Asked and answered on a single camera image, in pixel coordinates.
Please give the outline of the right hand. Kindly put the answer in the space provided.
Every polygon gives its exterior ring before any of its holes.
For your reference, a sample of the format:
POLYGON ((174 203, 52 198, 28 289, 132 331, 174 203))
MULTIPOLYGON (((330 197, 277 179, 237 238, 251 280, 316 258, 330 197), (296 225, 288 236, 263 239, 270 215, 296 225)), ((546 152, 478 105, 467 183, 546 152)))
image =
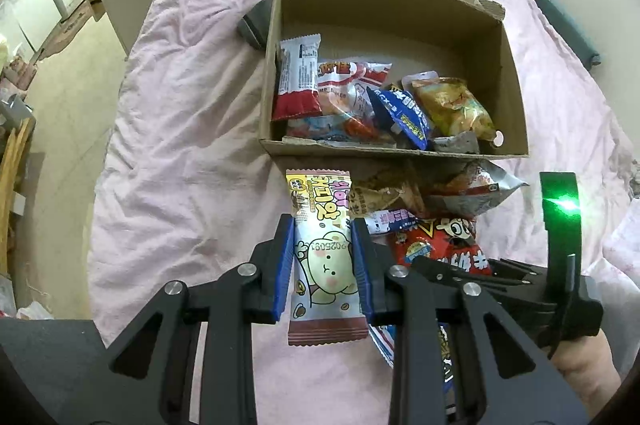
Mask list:
POLYGON ((561 341, 551 362, 575 390, 590 417, 602 411, 622 385, 602 330, 596 336, 561 341))

